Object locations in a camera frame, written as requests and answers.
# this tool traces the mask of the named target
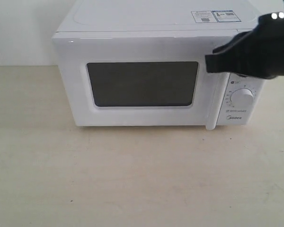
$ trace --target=white microwave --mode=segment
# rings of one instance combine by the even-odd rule
[[[53,43],[78,126],[244,125],[264,80],[206,72],[257,25],[246,0],[79,0]]]

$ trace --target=microwave window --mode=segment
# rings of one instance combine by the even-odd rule
[[[87,64],[99,107],[189,106],[198,66],[195,61]]]

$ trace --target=brand logo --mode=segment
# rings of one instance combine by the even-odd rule
[[[240,119],[242,119],[242,118],[241,118],[241,117],[234,117],[234,116],[228,115],[228,116],[226,117],[226,119],[227,119],[227,120],[240,120]]]

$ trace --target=wall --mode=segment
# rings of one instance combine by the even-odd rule
[[[262,13],[282,0],[250,0]],[[75,0],[0,0],[0,65],[53,65],[51,37]]]

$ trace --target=beige table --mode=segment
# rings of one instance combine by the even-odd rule
[[[56,67],[0,67],[0,227],[284,227],[284,78],[248,126],[78,128]]]

